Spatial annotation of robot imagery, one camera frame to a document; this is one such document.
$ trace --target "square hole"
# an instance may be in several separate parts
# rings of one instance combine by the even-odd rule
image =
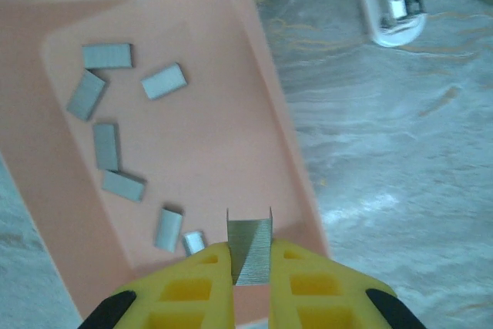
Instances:
[[[299,255],[296,252],[293,252],[292,250],[285,250],[284,251],[284,258],[286,260],[302,260],[302,256]]]
[[[200,329],[205,314],[202,312],[156,313],[149,316],[143,329]]]
[[[361,329],[349,307],[299,307],[302,329]]]
[[[217,264],[218,258],[215,254],[200,261],[201,264]]]
[[[339,283],[329,274],[290,276],[291,293],[296,296],[340,296]]]
[[[212,282],[209,279],[181,279],[175,280],[161,293],[160,300],[208,300]]]

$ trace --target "gray marble countertop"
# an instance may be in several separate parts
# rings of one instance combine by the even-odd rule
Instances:
[[[333,258],[390,284],[430,329],[490,327],[493,8],[424,0],[423,34],[384,49],[359,0],[256,1]],[[2,326],[76,327],[0,170]]]

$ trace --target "yellow plastic tool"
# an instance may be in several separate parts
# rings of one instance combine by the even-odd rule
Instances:
[[[120,287],[79,327],[93,328],[235,328],[228,244]],[[283,240],[271,247],[269,328],[425,329],[388,285]]]
[[[234,329],[233,280],[227,243],[120,287],[136,299],[115,329]]]
[[[283,240],[270,257],[269,329],[391,329],[365,291],[381,281]]]

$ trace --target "staple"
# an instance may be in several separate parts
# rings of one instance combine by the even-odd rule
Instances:
[[[98,169],[118,171],[120,164],[118,126],[114,123],[96,123],[92,126],[92,133]]]
[[[173,63],[164,70],[143,79],[142,85],[147,97],[154,100],[183,88],[186,86],[186,80],[178,63]]]
[[[127,200],[140,202],[146,188],[146,181],[126,173],[105,170],[102,188]]]
[[[179,232],[182,227],[183,216],[181,213],[161,209],[154,245],[162,250],[174,252],[178,242]]]
[[[228,216],[226,219],[233,284],[268,284],[272,244],[272,211],[269,219],[229,220]]]
[[[90,44],[82,47],[86,69],[131,69],[130,44]]]
[[[185,247],[185,252],[187,256],[191,256],[194,253],[200,252],[206,247],[203,233],[199,230],[184,233],[182,236],[182,243]]]
[[[67,111],[82,121],[89,121],[105,91],[106,82],[85,70],[67,104]]]

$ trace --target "pink plastic tray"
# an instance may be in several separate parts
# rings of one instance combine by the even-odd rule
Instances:
[[[159,210],[226,240],[231,219],[327,253],[275,68],[252,0],[0,0],[0,150],[81,315],[112,290],[183,258],[153,246]],[[131,42],[90,123],[65,110],[81,45]],[[140,79],[178,62],[189,85],[149,101]],[[122,166],[142,203],[101,190],[92,123],[119,124]],[[239,323],[267,317],[268,288],[235,292]]]

